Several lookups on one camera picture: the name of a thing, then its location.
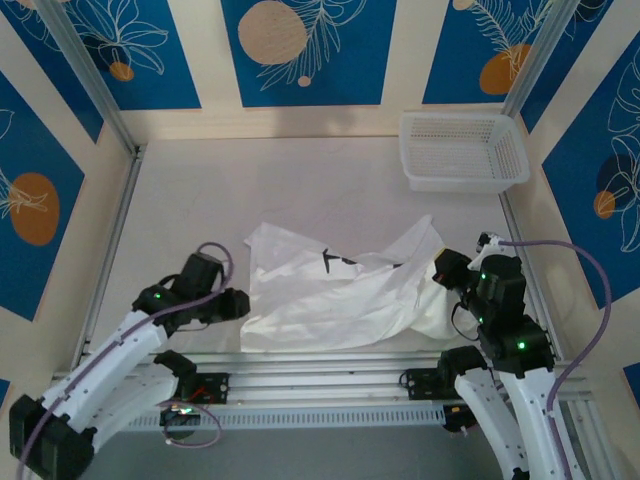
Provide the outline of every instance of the gray floor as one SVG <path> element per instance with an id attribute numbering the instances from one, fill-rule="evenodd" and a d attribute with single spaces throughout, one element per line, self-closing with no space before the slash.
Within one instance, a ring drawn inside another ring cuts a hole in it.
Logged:
<path id="1" fill-rule="evenodd" d="M 464 438 L 442 427 L 385 427 L 229 431 L 219 444 L 201 450 L 167 446 L 160 433 L 120 433 L 83 476 L 114 478 L 494 480 L 501 475 L 478 428 Z"/>

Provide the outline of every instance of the white table surface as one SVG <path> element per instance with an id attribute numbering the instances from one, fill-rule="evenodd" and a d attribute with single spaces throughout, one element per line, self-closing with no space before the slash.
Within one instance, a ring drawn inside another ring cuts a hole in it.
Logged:
<path id="1" fill-rule="evenodd" d="M 261 222 L 315 238 L 349 257 L 382 250 L 425 214 L 433 215 L 448 247 L 469 256 L 483 231 L 509 238 L 497 195 L 412 192 L 396 137 L 152 142 L 89 350 L 115 330 L 143 288 L 178 273 L 205 241 L 231 250 L 231 285 L 248 291 L 244 239 Z M 240 325 L 177 334 L 170 346 L 183 352 L 239 351 Z M 460 341 L 436 342 L 409 331 L 361 350 L 440 350 L 455 344 Z"/>

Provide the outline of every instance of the cream wall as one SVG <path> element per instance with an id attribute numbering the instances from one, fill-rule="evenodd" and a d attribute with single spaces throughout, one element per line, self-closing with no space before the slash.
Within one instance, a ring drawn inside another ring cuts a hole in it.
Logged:
<path id="1" fill-rule="evenodd" d="M 527 140 L 531 180 L 510 198 L 528 240 L 569 240 L 541 165 L 582 107 L 640 30 L 640 3 L 615 0 L 540 122 Z M 531 249 L 545 283 L 546 298 L 573 355 L 593 337 L 602 320 L 575 254 L 553 247 Z M 610 326 L 587 359 L 589 377 L 615 446 L 640 478 L 640 410 L 622 368 L 640 361 L 640 290 L 615 302 Z"/>
<path id="2" fill-rule="evenodd" d="M 13 478 L 8 407 L 23 392 L 37 398 L 54 371 L 69 367 L 129 159 L 108 127 L 93 144 L 2 14 L 0 71 L 85 174 L 35 320 L 0 308 L 0 378 L 12 385 L 0 416 L 0 478 Z"/>
<path id="3" fill-rule="evenodd" d="M 397 135 L 400 114 L 421 107 L 449 1 L 397 2 L 382 105 L 243 109 L 221 3 L 191 0 L 187 6 L 169 0 L 202 110 L 123 116 L 141 143 L 151 138 Z"/>

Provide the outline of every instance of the white cloth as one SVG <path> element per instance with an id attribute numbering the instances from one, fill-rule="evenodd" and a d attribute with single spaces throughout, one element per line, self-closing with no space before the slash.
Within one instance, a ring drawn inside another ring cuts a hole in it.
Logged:
<path id="1" fill-rule="evenodd" d="M 382 253 L 343 259 L 325 244 L 263 223 L 251 247 L 251 314 L 242 351 L 318 352 L 369 345 L 413 328 L 456 335 L 447 291 L 431 277 L 444 247 L 423 217 Z M 468 329 L 469 318 L 458 320 Z"/>

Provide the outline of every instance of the white plastic basket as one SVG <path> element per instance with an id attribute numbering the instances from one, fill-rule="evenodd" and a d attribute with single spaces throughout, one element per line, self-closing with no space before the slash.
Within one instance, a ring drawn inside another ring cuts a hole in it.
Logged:
<path id="1" fill-rule="evenodd" d="M 529 179 L 529 161 L 511 117 L 410 112 L 400 121 L 400 158 L 411 190 L 500 193 Z"/>

